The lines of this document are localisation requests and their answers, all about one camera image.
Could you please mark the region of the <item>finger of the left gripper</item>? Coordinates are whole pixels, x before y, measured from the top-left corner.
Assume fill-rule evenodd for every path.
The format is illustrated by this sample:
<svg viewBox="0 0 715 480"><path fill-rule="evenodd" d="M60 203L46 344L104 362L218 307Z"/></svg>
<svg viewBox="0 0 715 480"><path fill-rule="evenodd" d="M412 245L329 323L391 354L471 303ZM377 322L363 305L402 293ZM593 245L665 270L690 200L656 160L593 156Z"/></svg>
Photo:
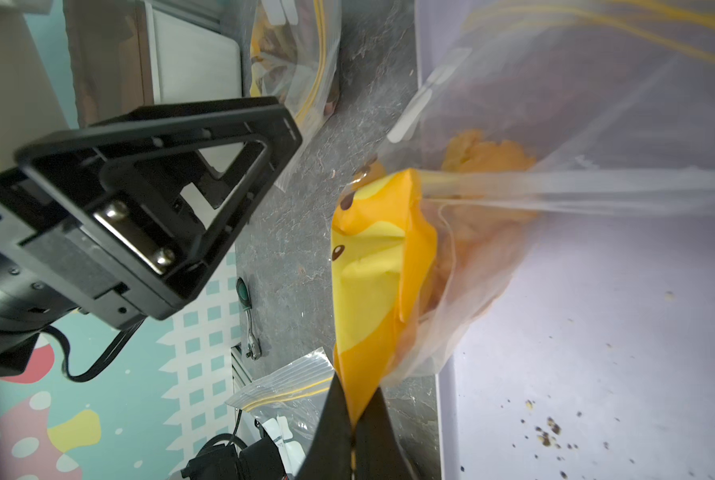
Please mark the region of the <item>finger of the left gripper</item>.
<svg viewBox="0 0 715 480"><path fill-rule="evenodd" d="M139 108L100 125L47 135L17 162L35 182L101 182L137 173L154 188L154 226L133 229L154 272L153 318L194 300L302 143L271 97Z"/></svg>

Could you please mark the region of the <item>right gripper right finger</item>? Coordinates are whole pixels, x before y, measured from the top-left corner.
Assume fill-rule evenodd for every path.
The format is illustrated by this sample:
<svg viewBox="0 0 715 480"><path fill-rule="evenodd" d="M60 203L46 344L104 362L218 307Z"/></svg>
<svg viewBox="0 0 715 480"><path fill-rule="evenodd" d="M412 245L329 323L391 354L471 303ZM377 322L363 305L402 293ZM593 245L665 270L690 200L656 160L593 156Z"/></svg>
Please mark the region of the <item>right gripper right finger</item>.
<svg viewBox="0 0 715 480"><path fill-rule="evenodd" d="M355 460L356 479L417 479L415 467L397 441L381 389L357 422Z"/></svg>

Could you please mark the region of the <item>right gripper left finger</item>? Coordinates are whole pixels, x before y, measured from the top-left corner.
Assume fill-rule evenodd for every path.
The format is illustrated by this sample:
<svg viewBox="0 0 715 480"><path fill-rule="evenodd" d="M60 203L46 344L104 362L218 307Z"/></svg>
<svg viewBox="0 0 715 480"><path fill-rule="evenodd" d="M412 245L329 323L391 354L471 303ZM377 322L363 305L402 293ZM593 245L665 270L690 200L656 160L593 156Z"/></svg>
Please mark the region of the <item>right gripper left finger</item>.
<svg viewBox="0 0 715 480"><path fill-rule="evenodd" d="M296 478L299 480L349 480L352 468L353 430L345 393L337 374L309 453Z"/></svg>

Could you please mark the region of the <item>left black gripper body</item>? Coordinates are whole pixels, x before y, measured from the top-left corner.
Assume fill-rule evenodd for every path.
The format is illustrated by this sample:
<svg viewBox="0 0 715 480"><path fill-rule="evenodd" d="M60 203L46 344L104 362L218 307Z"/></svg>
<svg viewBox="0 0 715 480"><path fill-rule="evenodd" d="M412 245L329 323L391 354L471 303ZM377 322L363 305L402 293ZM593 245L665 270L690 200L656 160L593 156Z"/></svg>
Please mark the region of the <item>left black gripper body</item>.
<svg viewBox="0 0 715 480"><path fill-rule="evenodd" d="M153 186L137 173L60 178L66 190L0 174L0 377L24 373L39 333L75 309L121 331L154 314L154 272L132 232L154 226Z"/></svg>

